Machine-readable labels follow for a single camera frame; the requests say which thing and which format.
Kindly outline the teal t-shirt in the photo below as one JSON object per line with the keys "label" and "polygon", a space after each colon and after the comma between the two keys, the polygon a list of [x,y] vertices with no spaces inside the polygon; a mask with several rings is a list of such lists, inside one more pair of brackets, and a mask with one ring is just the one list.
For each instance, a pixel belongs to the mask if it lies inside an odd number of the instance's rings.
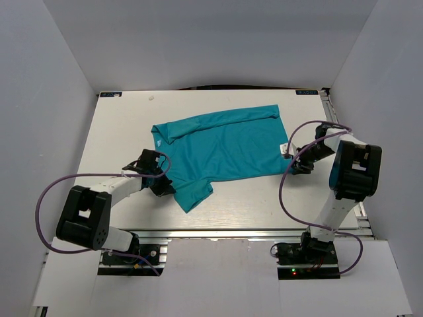
{"label": "teal t-shirt", "polygon": [[278,105],[213,112],[156,124],[155,148],[174,199],[185,213],[207,199],[212,183],[281,174],[288,166],[280,146],[288,142]]}

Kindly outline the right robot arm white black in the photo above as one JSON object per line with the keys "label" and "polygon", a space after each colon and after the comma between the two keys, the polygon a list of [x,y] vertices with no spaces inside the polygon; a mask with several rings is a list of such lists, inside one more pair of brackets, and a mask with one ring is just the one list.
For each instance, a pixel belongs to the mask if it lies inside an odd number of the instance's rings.
{"label": "right robot arm white black", "polygon": [[334,155],[328,185],[330,193],[314,222],[301,235],[303,252],[329,253],[336,231],[348,213],[377,190],[382,148],[356,139],[349,127],[328,121],[313,120],[315,142],[294,147],[292,139],[280,145],[293,174],[310,174],[315,163]]}

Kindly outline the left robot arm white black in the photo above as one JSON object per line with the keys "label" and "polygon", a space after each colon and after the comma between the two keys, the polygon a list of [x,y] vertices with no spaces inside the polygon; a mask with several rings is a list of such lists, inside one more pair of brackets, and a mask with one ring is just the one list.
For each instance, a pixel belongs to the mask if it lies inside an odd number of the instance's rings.
{"label": "left robot arm white black", "polygon": [[173,181],[167,176],[170,168],[165,153],[144,149],[120,174],[94,186],[73,186],[56,227],[57,238],[88,250],[108,250],[121,258],[138,259],[138,236],[110,225],[112,208],[144,189],[157,197],[174,194]]}

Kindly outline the blue table corner label right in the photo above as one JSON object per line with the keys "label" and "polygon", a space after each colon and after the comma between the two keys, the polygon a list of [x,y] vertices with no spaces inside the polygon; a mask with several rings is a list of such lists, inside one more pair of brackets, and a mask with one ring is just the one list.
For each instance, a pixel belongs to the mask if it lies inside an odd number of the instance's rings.
{"label": "blue table corner label right", "polygon": [[299,96],[319,95],[317,90],[296,90],[295,93]]}

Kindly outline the blue table corner label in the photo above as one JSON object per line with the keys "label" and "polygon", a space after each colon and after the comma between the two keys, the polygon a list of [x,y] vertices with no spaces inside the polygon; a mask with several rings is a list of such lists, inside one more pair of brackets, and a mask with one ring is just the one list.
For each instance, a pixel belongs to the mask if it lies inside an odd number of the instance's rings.
{"label": "blue table corner label", "polygon": [[299,96],[319,95],[317,90],[296,90],[295,93]]}
{"label": "blue table corner label", "polygon": [[119,98],[121,96],[122,96],[122,91],[101,92],[99,94],[100,98]]}

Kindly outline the blue table corner label left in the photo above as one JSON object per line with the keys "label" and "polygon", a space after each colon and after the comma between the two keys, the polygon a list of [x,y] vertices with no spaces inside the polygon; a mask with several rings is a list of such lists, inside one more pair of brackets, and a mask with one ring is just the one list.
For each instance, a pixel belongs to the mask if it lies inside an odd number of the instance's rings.
{"label": "blue table corner label left", "polygon": [[122,91],[101,92],[99,94],[100,98],[119,98],[121,96],[122,96]]}

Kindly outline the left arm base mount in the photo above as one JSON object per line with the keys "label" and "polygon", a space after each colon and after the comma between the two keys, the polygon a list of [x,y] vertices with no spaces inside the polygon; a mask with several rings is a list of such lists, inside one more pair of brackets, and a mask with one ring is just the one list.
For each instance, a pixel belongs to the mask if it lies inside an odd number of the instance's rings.
{"label": "left arm base mount", "polygon": [[170,240],[140,238],[135,254],[122,256],[122,251],[103,249],[97,275],[115,277],[159,277],[165,268]]}

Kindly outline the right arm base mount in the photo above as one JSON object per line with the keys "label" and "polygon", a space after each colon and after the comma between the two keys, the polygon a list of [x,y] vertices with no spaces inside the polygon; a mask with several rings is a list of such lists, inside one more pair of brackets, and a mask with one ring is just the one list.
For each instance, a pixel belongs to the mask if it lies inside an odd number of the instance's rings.
{"label": "right arm base mount", "polygon": [[279,242],[270,247],[276,259],[280,281],[340,279],[338,258],[334,244],[319,242],[306,246],[305,242]]}

